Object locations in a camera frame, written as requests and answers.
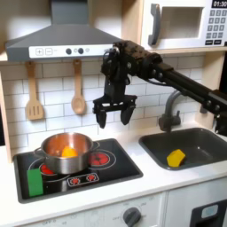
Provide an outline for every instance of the metal pot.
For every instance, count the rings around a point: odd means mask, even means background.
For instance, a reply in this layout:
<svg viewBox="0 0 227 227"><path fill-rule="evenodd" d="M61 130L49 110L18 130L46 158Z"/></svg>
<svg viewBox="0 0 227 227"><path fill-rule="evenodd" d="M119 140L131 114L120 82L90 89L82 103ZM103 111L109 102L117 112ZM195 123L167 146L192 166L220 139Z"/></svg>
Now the metal pot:
<svg viewBox="0 0 227 227"><path fill-rule="evenodd" d="M61 157L66 146L74 148L78 152L76 157ZM35 150L35 154L45 158L45 164L57 174L73 174L86 169L89 166L90 151L99 147L93 147L93 141L79 133L61 133L45 139L41 147Z"/></svg>

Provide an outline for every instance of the pot handle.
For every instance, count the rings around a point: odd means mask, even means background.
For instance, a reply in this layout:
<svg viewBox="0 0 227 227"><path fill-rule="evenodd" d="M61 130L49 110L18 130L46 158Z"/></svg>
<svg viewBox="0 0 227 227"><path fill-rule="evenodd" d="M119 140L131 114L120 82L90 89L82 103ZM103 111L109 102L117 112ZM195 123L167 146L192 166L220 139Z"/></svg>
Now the pot handle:
<svg viewBox="0 0 227 227"><path fill-rule="evenodd" d="M94 141L93 144L96 144L96 147L92 147L92 151L97 150L100 147L100 143Z"/></svg>
<svg viewBox="0 0 227 227"><path fill-rule="evenodd" d="M41 149L41 147L35 149L34 154L39 158L46 158L46 155L44 154L44 151Z"/></svg>

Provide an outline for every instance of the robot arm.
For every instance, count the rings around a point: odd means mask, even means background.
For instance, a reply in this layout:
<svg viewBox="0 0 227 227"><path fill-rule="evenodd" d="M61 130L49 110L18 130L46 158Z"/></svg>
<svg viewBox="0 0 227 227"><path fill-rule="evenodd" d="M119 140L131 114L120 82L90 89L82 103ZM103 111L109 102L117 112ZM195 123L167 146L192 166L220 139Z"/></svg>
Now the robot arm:
<svg viewBox="0 0 227 227"><path fill-rule="evenodd" d="M130 74L156 85L171 86L198 101L215 115L216 133L227 136L227 96L179 74L163 63L159 54L145 51L130 41L114 43L113 48L104 55L101 72L106 76L104 96L93 101L94 114L101 128L106 125L106 113L112 111L121 110L121 122L129 123L137 99L136 96L125 95Z"/></svg>

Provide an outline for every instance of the sink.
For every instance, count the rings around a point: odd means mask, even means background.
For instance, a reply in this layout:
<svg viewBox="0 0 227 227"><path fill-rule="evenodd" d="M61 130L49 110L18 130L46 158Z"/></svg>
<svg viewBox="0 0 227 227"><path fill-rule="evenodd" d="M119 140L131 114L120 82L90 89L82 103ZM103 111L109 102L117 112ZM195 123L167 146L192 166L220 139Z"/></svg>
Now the sink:
<svg viewBox="0 0 227 227"><path fill-rule="evenodd" d="M216 134L200 128L184 129L141 137L139 144L161 167L181 170L227 160L227 143ZM167 163L167 156L181 149L186 158L178 168Z"/></svg>

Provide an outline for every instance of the white countertop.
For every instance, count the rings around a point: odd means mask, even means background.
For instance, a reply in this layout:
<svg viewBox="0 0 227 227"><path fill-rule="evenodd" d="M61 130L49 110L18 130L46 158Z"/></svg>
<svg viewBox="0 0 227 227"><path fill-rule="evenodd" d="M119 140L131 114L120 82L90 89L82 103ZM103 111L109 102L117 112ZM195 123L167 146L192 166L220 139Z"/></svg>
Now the white countertop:
<svg viewBox="0 0 227 227"><path fill-rule="evenodd" d="M199 127L199 124L192 122L177 129L193 127ZM169 171L161 168L138 143L141 136L156 133L160 133L159 128L112 134L108 137L105 135L92 137L93 140L109 137L117 139L143 172L143 177L28 204L18 202L14 166L7 163L5 147L0 147L0 226L17 226L42 221L58 215L66 215L121 200L227 176L227 161L181 171Z"/></svg>

